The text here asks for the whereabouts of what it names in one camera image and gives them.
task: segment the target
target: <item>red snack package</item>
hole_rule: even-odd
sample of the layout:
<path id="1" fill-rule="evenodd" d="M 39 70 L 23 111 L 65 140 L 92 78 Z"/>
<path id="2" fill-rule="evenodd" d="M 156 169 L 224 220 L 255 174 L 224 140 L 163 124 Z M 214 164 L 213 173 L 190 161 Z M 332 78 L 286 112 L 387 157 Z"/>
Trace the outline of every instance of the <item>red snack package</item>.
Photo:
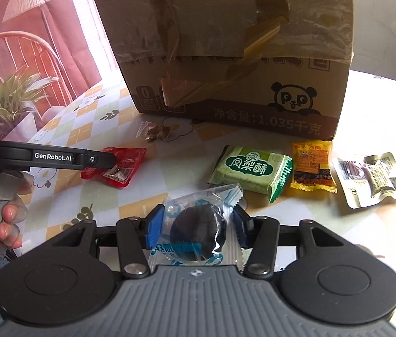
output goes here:
<path id="1" fill-rule="evenodd" d="M 81 171 L 81 178 L 83 180 L 90 180 L 91 178 L 100 175 L 101 181 L 122 189 L 127 187 L 132 176 L 137 172 L 143 157 L 146 153 L 146 148 L 116 148 L 107 147 L 101 150 L 102 152 L 113 153 L 117 158 L 117 163 L 110 170 L 102 168 L 85 168 Z"/>

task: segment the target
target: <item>wooden chair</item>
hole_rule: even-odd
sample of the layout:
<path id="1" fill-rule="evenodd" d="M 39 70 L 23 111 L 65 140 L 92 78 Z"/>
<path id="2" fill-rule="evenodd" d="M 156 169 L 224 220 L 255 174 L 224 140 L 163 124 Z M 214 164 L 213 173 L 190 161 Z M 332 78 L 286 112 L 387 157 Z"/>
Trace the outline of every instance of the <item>wooden chair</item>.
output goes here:
<path id="1" fill-rule="evenodd" d="M 44 89 L 48 98 L 36 104 L 40 118 L 50 107 L 67 106 L 75 99 L 64 65 L 48 42 L 22 31 L 0 33 L 0 79 L 22 67 L 28 67 L 31 74 L 39 72 L 41 78 L 58 77 L 57 82 Z"/>

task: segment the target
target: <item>brown cardboard box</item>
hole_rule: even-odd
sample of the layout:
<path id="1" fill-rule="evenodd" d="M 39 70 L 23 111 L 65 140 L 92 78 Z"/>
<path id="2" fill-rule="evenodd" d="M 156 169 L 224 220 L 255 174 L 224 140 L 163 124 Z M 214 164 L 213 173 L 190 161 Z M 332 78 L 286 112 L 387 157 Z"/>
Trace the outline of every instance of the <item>brown cardboard box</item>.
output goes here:
<path id="1" fill-rule="evenodd" d="M 334 136 L 352 0 L 95 2 L 140 112 Z"/>

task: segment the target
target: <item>snack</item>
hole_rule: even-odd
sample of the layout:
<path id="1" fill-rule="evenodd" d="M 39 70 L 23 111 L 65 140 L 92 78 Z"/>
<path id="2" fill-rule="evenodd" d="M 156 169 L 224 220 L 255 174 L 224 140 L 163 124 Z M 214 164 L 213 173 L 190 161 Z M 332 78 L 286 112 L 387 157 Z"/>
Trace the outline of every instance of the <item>snack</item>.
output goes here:
<path id="1" fill-rule="evenodd" d="M 167 199 L 161 237 L 150 267 L 172 265 L 242 266 L 231 214 L 243 196 L 239 185 L 225 185 Z"/>
<path id="2" fill-rule="evenodd" d="M 284 188 L 291 170 L 289 156 L 227 145 L 208 182 L 239 183 L 245 190 L 266 194 L 273 202 Z"/>
<path id="3" fill-rule="evenodd" d="M 89 180 L 94 176 L 100 176 L 101 181 L 122 189 L 127 187 L 132 176 L 137 172 L 143 157 L 146 153 L 146 148 L 115 148 L 107 147 L 101 150 L 102 152 L 111 152 L 116 158 L 117 162 L 110 170 L 101 168 L 85 168 L 81 171 L 81 178 Z"/>
<path id="4" fill-rule="evenodd" d="M 164 125 L 143 121 L 136 136 L 143 136 L 148 143 L 154 142 L 156 139 L 165 142 L 171 130 L 170 127 Z"/>
<path id="5" fill-rule="evenodd" d="M 387 196 L 396 199 L 396 161 L 391 153 L 334 158 L 332 163 L 351 208 L 375 205 Z"/>
<path id="6" fill-rule="evenodd" d="M 305 191 L 323 189 L 337 192 L 329 167 L 331 145 L 331 142 L 324 140 L 293 143 L 294 163 L 290 187 Z"/>

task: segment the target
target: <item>table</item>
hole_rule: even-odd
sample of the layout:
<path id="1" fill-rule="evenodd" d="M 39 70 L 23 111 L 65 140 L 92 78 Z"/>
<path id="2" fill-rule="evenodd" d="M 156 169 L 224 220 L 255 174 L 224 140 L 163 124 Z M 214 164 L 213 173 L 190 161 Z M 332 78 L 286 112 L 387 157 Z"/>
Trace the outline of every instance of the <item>table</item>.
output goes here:
<path id="1" fill-rule="evenodd" d="M 148 144 L 136 138 L 143 120 L 172 126 L 168 142 Z M 78 171 L 32 169 L 33 192 L 23 196 L 29 208 L 28 219 L 21 225 L 23 251 L 60 233 L 81 211 L 91 210 L 98 226 L 114 225 L 123 217 L 146 216 L 167 196 L 205 189 L 225 145 L 291 154 L 291 142 L 297 140 L 243 127 L 141 115 L 123 80 L 100 83 L 66 107 L 30 142 L 94 150 L 146 147 L 145 160 L 123 190 L 83 181 Z M 351 71 L 332 155 L 388 151 L 396 158 L 396 81 Z M 263 195 L 247 192 L 242 206 L 252 216 L 275 217 L 281 224 L 314 219 L 383 256 L 382 261 L 396 271 L 396 201 L 390 198 L 377 206 L 352 210 L 341 187 L 338 194 L 287 187 L 273 204 Z M 279 260 L 290 261 L 290 252 L 279 254 Z M 392 322 L 396 325 L 396 312 Z"/>

